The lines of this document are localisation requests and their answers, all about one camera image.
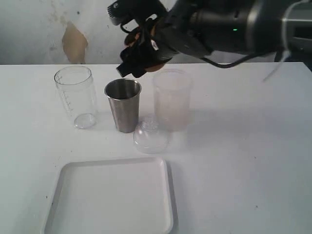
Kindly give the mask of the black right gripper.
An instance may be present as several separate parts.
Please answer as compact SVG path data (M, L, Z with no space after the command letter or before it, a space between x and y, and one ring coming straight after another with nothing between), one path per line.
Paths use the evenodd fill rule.
M146 69L166 63L177 54L198 59L210 55L214 50L205 38L205 25L198 22L210 6L209 0L178 0L169 11L159 0L117 0L108 6L113 25L146 21L144 46L129 46L120 53L120 76L140 78Z

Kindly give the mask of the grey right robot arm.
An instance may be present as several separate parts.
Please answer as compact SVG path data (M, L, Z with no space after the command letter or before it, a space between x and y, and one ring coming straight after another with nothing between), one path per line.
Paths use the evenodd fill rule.
M312 61L309 0L178 0L167 10L158 0L117 0L108 8L112 24L127 32L117 71L143 76L178 54L218 68L231 68L271 53Z

